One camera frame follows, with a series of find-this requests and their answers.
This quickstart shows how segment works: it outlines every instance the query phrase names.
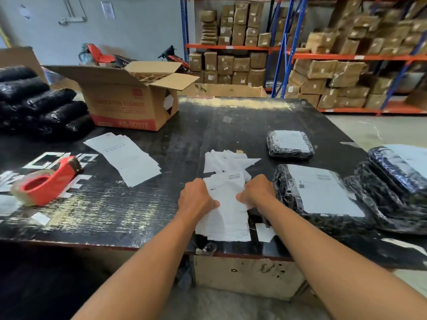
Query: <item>hand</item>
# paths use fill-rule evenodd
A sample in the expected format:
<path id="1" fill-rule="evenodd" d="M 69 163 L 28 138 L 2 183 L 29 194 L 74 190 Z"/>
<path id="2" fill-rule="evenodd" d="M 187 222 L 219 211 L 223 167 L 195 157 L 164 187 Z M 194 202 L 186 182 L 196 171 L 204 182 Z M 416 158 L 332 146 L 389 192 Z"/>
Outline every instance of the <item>hand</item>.
<path id="1" fill-rule="evenodd" d="M 220 206 L 217 200 L 211 198 L 207 192 L 205 181 L 196 178 L 193 182 L 185 184 L 178 200 L 176 215 L 185 215 L 199 222 L 204 215 Z"/>
<path id="2" fill-rule="evenodd" d="M 263 174 L 255 176 L 245 184 L 243 192 L 236 195 L 237 201 L 246 204 L 248 209 L 257 208 L 261 200 L 276 198 L 273 183 Z"/>

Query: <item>black table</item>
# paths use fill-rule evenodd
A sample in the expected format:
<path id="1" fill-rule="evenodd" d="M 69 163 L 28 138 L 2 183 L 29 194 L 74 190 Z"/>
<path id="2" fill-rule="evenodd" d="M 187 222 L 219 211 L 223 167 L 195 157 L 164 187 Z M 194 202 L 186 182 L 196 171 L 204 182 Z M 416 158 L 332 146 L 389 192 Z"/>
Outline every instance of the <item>black table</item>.
<path id="1" fill-rule="evenodd" d="M 80 188 L 68 190 L 72 194 L 69 198 L 57 199 L 40 208 L 21 209 L 4 218 L 0 223 L 0 240 L 136 250 L 172 219 L 184 184 L 195 177 L 209 176 L 203 174 L 207 151 L 240 149 L 249 158 L 262 158 L 247 171 L 252 176 L 263 173 L 272 179 L 276 166 L 283 163 L 268 155 L 266 134 L 274 129 L 305 132 L 316 153 L 310 162 L 302 164 L 329 169 L 342 177 L 352 174 L 356 165 L 366 157 L 362 149 L 341 144 L 352 140 L 305 101 L 180 97 L 179 112 L 158 132 L 96 128 L 86 137 L 89 139 L 106 132 L 127 135 L 159 163 L 161 175 L 128 188 L 115 168 L 99 155 L 84 167 L 83 174 L 91 177 L 78 181 Z M 33 172 L 35 169 L 22 167 L 45 152 L 98 154 L 84 145 L 83 140 L 49 143 L 24 136 L 2 135 L 0 172 Z M 53 162 L 56 158 L 45 156 L 35 164 Z M 35 210 L 51 218 L 47 226 L 28 218 Z M 251 228 L 255 222 L 261 222 L 260 216 L 250 215 Z M 251 242 L 216 242 L 215 255 L 292 260 L 277 237 L 270 243 L 259 242 L 256 232 L 251 230 L 251 238 Z M 350 236 L 345 244 L 384 267 L 427 268 L 424 265 L 427 256 L 414 249 L 381 241 L 381 238 L 397 238 L 427 248 L 424 237 L 377 231 Z M 187 252 L 194 253 L 206 243 L 206 237 L 194 235 Z"/>

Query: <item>red tape dispenser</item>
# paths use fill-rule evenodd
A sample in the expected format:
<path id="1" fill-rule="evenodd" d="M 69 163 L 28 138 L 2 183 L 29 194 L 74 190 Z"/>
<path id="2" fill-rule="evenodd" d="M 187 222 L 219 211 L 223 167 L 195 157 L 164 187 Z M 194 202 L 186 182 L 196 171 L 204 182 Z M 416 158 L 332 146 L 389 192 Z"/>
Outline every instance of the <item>red tape dispenser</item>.
<path id="1" fill-rule="evenodd" d="M 61 159 L 56 166 L 56 170 L 44 169 L 17 180 L 10 192 L 26 206 L 48 204 L 82 171 L 82 166 L 75 156 Z"/>

